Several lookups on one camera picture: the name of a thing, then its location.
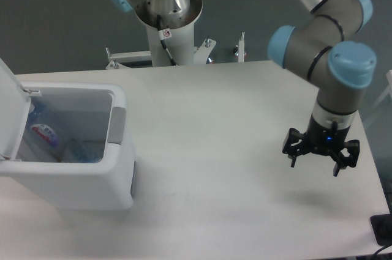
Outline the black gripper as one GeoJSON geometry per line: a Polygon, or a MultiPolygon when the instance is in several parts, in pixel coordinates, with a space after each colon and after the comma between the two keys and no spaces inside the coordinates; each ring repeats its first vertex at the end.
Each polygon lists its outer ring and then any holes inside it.
{"type": "Polygon", "coordinates": [[[329,127],[320,125],[311,116],[307,130],[300,133],[295,128],[289,128],[285,137],[282,153],[291,159],[291,167],[295,167],[296,158],[308,153],[330,156],[335,161],[333,176],[337,177],[340,170],[354,168],[360,154],[360,141],[357,139],[345,141],[350,126],[338,129],[336,122],[329,127]]]}

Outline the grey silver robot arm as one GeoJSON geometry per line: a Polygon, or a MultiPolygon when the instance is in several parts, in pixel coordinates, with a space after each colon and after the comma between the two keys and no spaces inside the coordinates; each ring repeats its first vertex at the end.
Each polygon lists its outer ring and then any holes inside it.
{"type": "MultiPolygon", "coordinates": [[[[370,19],[371,0],[300,0],[313,16],[303,28],[280,27],[270,38],[270,60],[317,86],[307,130],[291,128],[282,151],[295,162],[309,153],[329,156],[334,172],[356,166],[360,142],[347,140],[355,113],[377,63],[367,45],[350,40],[370,19]]],[[[155,66],[205,65],[210,39],[194,45],[194,23],[202,0],[111,0],[122,12],[135,12],[148,32],[155,66]]]]}

